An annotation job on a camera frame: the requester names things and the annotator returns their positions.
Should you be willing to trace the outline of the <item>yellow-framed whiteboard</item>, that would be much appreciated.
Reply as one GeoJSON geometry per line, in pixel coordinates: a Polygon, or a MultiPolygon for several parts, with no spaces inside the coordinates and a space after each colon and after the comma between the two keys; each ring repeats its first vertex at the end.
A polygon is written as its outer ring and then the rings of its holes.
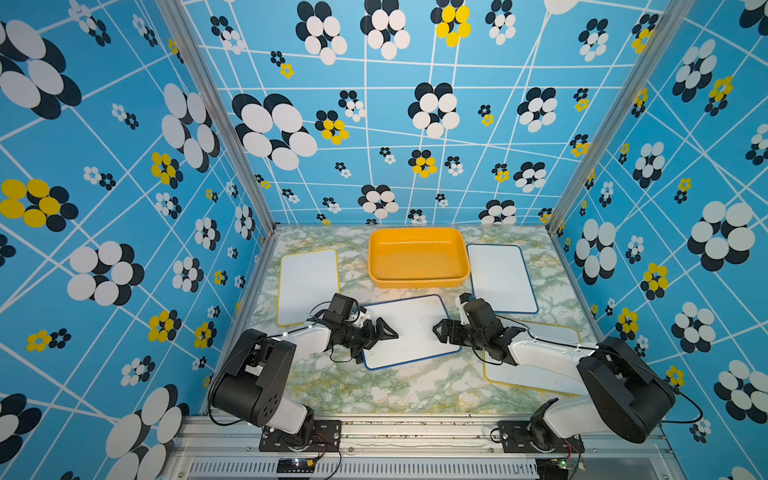
{"type": "MultiPolygon", "coordinates": [[[[581,340],[579,333],[571,327],[526,321],[522,321],[521,324],[528,326],[533,334],[542,336],[545,339],[571,344],[576,344],[581,340]]],[[[498,365],[497,361],[495,361],[494,365],[491,365],[492,359],[487,353],[483,354],[483,359],[485,360],[483,364],[484,377],[491,383],[517,385],[529,389],[560,392],[567,395],[578,396],[587,394],[587,389],[581,381],[566,375],[536,366],[498,365]]]]}
{"type": "Polygon", "coordinates": [[[336,250],[285,255],[280,261],[276,324],[303,323],[310,311],[340,289],[336,250]]]}

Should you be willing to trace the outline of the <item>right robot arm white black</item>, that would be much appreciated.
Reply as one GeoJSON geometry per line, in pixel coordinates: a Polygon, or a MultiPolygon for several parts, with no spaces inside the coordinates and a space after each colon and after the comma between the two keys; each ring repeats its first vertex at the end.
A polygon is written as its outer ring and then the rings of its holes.
{"type": "Polygon", "coordinates": [[[547,339],[527,326],[503,325],[488,302],[469,294],[460,297],[459,312],[459,320],[443,319],[433,326],[440,342],[483,351],[494,364],[564,375],[586,389],[579,397],[551,399],[530,417],[527,430],[540,451],[607,431],[640,444],[676,403],[673,388],[619,338],[587,344],[547,339]]]}

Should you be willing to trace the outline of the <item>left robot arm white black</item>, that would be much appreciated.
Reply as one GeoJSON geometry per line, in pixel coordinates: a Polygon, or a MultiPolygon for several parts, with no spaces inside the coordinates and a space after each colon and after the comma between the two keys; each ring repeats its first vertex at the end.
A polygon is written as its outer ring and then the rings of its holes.
{"type": "Polygon", "coordinates": [[[303,445],[314,426],[313,410],[285,396],[293,364],[341,345],[354,358],[398,333],[381,317],[360,326],[318,319],[307,326],[269,335],[245,330],[238,338],[208,394],[208,405],[242,422],[293,435],[303,445]]]}

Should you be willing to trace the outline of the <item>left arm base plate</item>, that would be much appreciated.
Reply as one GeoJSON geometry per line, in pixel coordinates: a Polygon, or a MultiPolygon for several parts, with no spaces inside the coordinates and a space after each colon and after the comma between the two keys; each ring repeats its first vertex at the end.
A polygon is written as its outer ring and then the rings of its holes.
{"type": "Polygon", "coordinates": [[[258,449],[267,453],[337,452],[341,433],[339,420],[311,420],[308,427],[302,427],[295,434],[265,427],[258,449]]]}

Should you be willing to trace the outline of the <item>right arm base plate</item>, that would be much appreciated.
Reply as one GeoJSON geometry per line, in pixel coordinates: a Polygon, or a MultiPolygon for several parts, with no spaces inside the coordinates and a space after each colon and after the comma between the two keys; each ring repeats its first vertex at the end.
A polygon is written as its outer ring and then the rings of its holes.
{"type": "Polygon", "coordinates": [[[526,421],[503,420],[491,430],[490,439],[505,453],[575,455],[584,452],[577,437],[557,437],[546,426],[532,426],[526,421]]]}

